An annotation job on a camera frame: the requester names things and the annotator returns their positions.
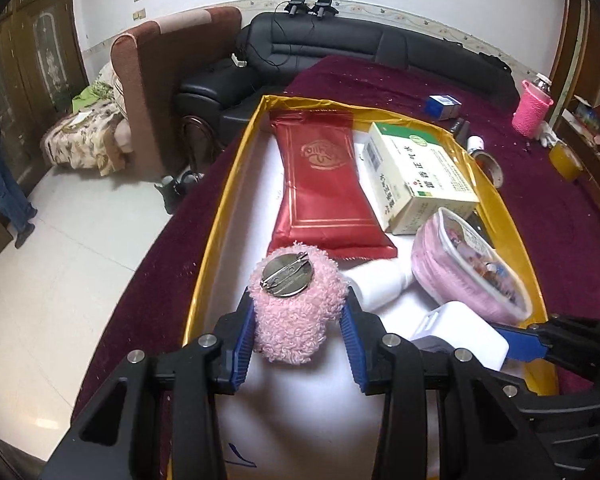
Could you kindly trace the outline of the green white medicine box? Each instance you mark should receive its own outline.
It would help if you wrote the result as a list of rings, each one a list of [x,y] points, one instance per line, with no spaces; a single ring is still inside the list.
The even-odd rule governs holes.
[[[464,174],[432,134],[374,122],[363,158],[381,204],[381,225],[393,235],[413,235],[439,208],[468,218],[479,199]]]

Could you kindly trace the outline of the silver tape roll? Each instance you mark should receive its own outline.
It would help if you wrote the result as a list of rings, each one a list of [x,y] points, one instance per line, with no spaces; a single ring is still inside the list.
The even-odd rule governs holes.
[[[485,151],[475,151],[472,153],[472,157],[494,188],[499,190],[504,183],[504,174],[496,159]]]

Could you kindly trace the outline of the pink knitted sleeve flask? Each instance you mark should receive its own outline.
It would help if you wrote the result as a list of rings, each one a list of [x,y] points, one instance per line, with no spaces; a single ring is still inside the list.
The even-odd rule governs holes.
[[[554,104],[550,96],[552,82],[547,76],[537,73],[533,80],[523,80],[521,84],[524,92],[513,114],[512,127],[525,138],[533,139],[536,130]]]

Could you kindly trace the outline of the wooden side cabinet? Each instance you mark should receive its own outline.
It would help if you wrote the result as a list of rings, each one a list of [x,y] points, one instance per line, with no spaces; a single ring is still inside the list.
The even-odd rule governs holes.
[[[588,101],[573,96],[556,122],[558,138],[565,142],[582,166],[583,185],[600,210],[600,151],[595,136],[580,118],[578,107],[588,107]]]

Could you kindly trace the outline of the white orange-capped tube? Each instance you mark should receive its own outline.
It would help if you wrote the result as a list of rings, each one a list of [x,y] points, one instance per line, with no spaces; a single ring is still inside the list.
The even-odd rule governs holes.
[[[484,150],[484,141],[481,136],[470,136],[467,139],[466,151],[469,155],[482,152]]]

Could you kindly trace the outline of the blue white small box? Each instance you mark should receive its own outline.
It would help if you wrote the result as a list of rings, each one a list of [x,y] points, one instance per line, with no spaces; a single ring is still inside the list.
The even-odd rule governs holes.
[[[435,120],[456,119],[462,103],[447,94],[432,94],[425,102],[424,112]]]

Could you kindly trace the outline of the wooden wardrobe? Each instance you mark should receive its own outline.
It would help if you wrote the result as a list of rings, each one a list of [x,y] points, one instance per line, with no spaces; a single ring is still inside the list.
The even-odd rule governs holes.
[[[0,14],[4,159],[23,191],[46,174],[41,140],[86,85],[73,0],[9,0]]]

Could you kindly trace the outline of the white small figurine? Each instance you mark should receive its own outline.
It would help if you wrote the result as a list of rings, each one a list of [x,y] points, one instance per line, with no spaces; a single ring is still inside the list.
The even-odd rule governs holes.
[[[536,129],[535,139],[540,142],[543,148],[554,148],[559,142],[557,134],[547,122],[540,123]]]

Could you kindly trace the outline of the dark red table cloth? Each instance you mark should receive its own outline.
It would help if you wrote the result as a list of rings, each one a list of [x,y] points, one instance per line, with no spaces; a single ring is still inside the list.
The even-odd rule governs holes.
[[[159,354],[180,348],[239,144],[234,140],[187,195],[126,286],[83,379],[76,413],[129,351]],[[501,196],[526,246],[547,312],[600,318],[600,210],[583,182],[563,179],[547,150],[518,133],[504,154],[495,155],[488,142],[486,149],[503,169]]]

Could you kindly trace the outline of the white charger adapter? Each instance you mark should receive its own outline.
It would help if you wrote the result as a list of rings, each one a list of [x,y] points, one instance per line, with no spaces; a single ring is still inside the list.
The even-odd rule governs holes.
[[[420,350],[451,353],[469,350],[489,370],[499,372],[509,344],[488,322],[459,301],[450,301],[429,312],[411,336]]]

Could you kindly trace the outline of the black marker pen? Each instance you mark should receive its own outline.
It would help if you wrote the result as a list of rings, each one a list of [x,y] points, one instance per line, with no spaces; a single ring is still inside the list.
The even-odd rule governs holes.
[[[468,136],[470,136],[470,122],[464,118],[457,118],[450,128],[450,133],[458,145],[466,148]]]

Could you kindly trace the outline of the black clips on sofa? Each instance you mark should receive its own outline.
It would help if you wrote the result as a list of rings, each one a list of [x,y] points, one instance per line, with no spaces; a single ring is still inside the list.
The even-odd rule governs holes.
[[[312,4],[309,4],[306,0],[288,0],[284,11],[290,16],[313,15],[318,20],[331,18],[339,13],[332,0],[315,0]]]

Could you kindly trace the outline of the gold-edged white tray box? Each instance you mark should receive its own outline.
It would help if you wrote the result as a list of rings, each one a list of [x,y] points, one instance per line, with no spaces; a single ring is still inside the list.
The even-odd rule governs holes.
[[[263,258],[283,193],[283,166],[270,127],[274,112],[315,110],[320,102],[265,96],[240,141],[214,218],[185,337],[193,340],[222,314],[234,310],[249,275]],[[343,267],[364,309],[409,337],[431,310],[411,269],[410,236],[396,239],[400,255]],[[538,441],[509,439],[506,427],[473,437],[461,434],[441,468],[435,396],[426,396],[423,430],[399,445],[391,459],[401,479],[553,479],[556,469]],[[340,330],[311,362],[272,363],[254,356],[238,393],[216,400],[225,474],[230,479],[369,479],[380,440],[382,396],[362,393],[354,382]]]

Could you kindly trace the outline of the pink fluffy brooch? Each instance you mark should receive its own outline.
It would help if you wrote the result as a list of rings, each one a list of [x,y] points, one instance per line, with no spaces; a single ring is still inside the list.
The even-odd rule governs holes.
[[[340,319],[348,284],[327,252],[296,243],[271,252],[247,285],[256,317],[257,352],[271,362],[309,363]]]

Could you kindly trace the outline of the red foil packet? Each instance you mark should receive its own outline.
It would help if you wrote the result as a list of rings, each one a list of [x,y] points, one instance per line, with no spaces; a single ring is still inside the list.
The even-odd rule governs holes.
[[[268,252],[305,244],[336,260],[396,257],[358,182],[352,115],[293,110],[272,115],[270,124],[283,162],[284,192]]]

